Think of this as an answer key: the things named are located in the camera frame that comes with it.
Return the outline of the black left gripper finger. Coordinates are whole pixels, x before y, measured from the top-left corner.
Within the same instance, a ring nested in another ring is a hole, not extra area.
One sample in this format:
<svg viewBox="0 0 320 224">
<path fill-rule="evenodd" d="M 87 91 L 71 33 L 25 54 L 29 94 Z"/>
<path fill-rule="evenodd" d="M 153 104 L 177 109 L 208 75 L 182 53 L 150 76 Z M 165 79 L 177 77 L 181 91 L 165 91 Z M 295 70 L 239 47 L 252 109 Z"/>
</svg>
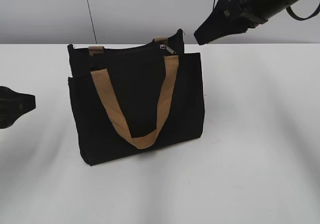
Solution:
<svg viewBox="0 0 320 224">
<path fill-rule="evenodd" d="M 1 129 L 11 127 L 21 116 L 36 108 L 34 95 L 18 93 L 8 87 L 1 86 L 0 96 Z"/>
</svg>

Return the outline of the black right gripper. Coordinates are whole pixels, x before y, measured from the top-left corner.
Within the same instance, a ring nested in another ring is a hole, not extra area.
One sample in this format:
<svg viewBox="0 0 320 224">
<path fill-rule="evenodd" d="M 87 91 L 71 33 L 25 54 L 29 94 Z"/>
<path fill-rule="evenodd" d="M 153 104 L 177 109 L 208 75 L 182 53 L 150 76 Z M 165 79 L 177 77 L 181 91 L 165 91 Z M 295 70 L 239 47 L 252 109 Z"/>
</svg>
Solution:
<svg viewBox="0 0 320 224">
<path fill-rule="evenodd" d="M 218 0 L 212 13 L 194 32 L 194 37 L 199 45 L 205 45 L 225 36 L 245 33 L 257 26 L 257 22 L 237 0 Z"/>
</svg>

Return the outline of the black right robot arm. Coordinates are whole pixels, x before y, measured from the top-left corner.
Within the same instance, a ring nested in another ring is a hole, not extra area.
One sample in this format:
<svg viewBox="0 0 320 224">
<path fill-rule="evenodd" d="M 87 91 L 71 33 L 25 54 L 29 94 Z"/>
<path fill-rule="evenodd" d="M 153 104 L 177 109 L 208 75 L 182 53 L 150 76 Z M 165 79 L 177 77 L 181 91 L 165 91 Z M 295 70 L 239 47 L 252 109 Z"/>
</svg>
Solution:
<svg viewBox="0 0 320 224">
<path fill-rule="evenodd" d="M 268 22 L 270 18 L 285 10 L 297 21 L 309 20 L 320 13 L 319 8 L 308 17 L 297 16 L 292 5 L 300 0 L 214 0 L 213 10 L 194 33 L 201 45 L 225 36 L 246 33 Z"/>
</svg>

